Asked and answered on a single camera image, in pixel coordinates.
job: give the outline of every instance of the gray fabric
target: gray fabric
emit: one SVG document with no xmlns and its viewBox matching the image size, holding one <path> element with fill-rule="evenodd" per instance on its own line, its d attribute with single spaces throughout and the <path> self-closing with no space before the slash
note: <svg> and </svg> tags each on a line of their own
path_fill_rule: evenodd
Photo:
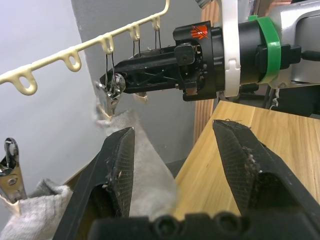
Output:
<svg viewBox="0 0 320 240">
<path fill-rule="evenodd" d="M 65 212 L 72 192 L 49 179 L 42 180 L 28 199 L 20 200 L 20 216 L 13 215 L 0 240 L 50 240 Z"/>
<path fill-rule="evenodd" d="M 134 127 L 134 173 L 130 216 L 149 216 L 155 219 L 169 214 L 176 206 L 177 185 L 145 131 L 137 114 L 131 110 L 110 120 L 103 119 L 98 111 L 97 124 L 104 128 L 106 136 L 127 127 Z"/>
<path fill-rule="evenodd" d="M 176 205 L 177 187 L 174 178 L 147 138 L 134 111 L 126 111 L 111 121 L 96 109 L 96 123 L 106 136 L 134 127 L 134 173 L 130 216 L 150 219 L 170 213 Z M 65 212 L 72 192 L 49 179 L 21 200 L 20 216 L 13 215 L 0 235 L 0 240 L 50 240 Z"/>
</svg>

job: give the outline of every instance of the cream plastic hanger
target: cream plastic hanger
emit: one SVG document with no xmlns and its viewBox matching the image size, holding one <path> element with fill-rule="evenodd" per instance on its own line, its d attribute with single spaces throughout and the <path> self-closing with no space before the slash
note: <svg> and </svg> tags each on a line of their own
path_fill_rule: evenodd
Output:
<svg viewBox="0 0 320 240">
<path fill-rule="evenodd" d="M 102 45 L 103 51 L 106 54 L 110 55 L 112 52 L 114 52 L 115 49 L 113 37 L 126 31 L 129 31 L 132 40 L 137 42 L 140 38 L 140 25 L 145 24 L 147 22 L 152 22 L 153 29 L 155 31 L 158 31 L 160 28 L 160 16 L 164 15 L 168 11 L 169 5 L 170 0 L 165 0 L 164 10 L 159 13 L 153 14 L 139 21 L 135 21 L 131 24 L 128 24 L 111 32 L 107 32 L 103 35 L 97 36 L 96 38 L 85 41 L 78 45 L 71 46 L 65 50 L 59 51 L 51 56 L 42 58 L 31 64 L 18 67 L 11 71 L 7 71 L 6 73 L 0 75 L 0 85 L 4 83 L 12 83 L 20 93 L 24 95 L 33 95 L 37 91 L 38 85 L 32 74 L 32 71 L 52 64 L 58 60 L 63 60 L 70 71 L 77 72 L 81 69 L 81 59 L 78 53 L 79 51 L 82 51 L 97 43 L 100 43 Z M 75 64 L 72 64 L 70 57 L 74 58 Z M 25 77 L 28 80 L 28 82 L 30 83 L 30 86 L 28 88 L 22 85 L 22 83 L 20 82 L 20 77 Z"/>
</svg>

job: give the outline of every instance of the wire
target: wire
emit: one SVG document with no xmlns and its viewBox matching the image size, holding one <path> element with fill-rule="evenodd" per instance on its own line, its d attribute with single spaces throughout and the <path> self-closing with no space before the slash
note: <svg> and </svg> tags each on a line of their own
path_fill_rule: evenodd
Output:
<svg viewBox="0 0 320 240">
<path fill-rule="evenodd" d="M 135 58 L 135 41 L 133 41 L 133 55 L 132 55 L 132 58 L 133 59 Z"/>
<path fill-rule="evenodd" d="M 139 58 L 140 58 L 140 56 L 141 56 L 141 52 L 140 52 L 140 38 L 139 38 L 139 40 L 138 40 L 138 49 L 139 49 Z"/>
<path fill-rule="evenodd" d="M 157 31 L 154 31 L 154 49 L 157 49 Z"/>
<path fill-rule="evenodd" d="M 320 62 L 320 51 L 304 51 L 301 58 L 308 61 Z"/>
<path fill-rule="evenodd" d="M 108 55 L 105 55 L 105 89 L 107 90 L 107 85 L 108 85 Z"/>
<path fill-rule="evenodd" d="M 161 49 L 161 40 L 160 40 L 160 28 L 159 28 L 159 30 L 158 30 L 158 36 L 159 36 L 159 47 L 160 47 L 160 49 Z"/>
<path fill-rule="evenodd" d="M 111 51 L 111 64 L 112 64 L 112 72 L 113 72 L 113 79 L 111 82 L 111 87 L 115 87 L 116 86 L 116 72 L 115 72 L 115 62 L 114 62 L 114 51 Z"/>
</svg>

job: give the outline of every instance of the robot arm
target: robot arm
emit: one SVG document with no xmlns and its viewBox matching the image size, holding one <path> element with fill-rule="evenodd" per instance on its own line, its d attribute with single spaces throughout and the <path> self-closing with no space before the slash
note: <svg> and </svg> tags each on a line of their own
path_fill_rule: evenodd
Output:
<svg viewBox="0 0 320 240">
<path fill-rule="evenodd" d="M 240 23 L 240 85 L 268 83 L 274 89 L 319 85 L 320 81 L 297 81 L 293 74 L 293 65 L 301 59 L 320 60 L 318 52 L 302 52 L 295 43 L 298 21 L 318 15 L 320 0 L 309 0 L 276 7 L 269 17 Z M 182 90 L 183 100 L 197 101 L 214 99 L 216 92 L 226 90 L 223 27 L 211 27 L 210 21 L 182 26 L 173 31 L 173 39 L 175 46 L 143 51 L 119 62 L 114 67 L 116 82 L 122 83 L 117 92 L 176 88 Z M 103 75 L 100 82 L 110 87 L 112 79 L 111 69 L 107 81 Z"/>
</svg>

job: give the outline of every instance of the metal clip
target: metal clip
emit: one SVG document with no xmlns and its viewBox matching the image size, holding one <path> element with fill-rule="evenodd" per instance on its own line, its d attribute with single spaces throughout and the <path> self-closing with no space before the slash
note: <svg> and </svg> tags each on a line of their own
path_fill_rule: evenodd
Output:
<svg viewBox="0 0 320 240">
<path fill-rule="evenodd" d="M 19 150 L 16 141 L 8 137 L 4 141 L 5 157 L 0 162 L 0 195 L 14 204 L 26 199 L 24 181 L 19 164 Z"/>
<path fill-rule="evenodd" d="M 116 107 L 119 103 L 121 93 L 126 89 L 125 78 L 120 73 L 112 76 L 112 86 L 104 86 L 100 82 L 95 82 L 96 88 L 99 90 L 98 98 L 103 109 L 100 109 L 108 118 L 115 115 Z"/>
</svg>

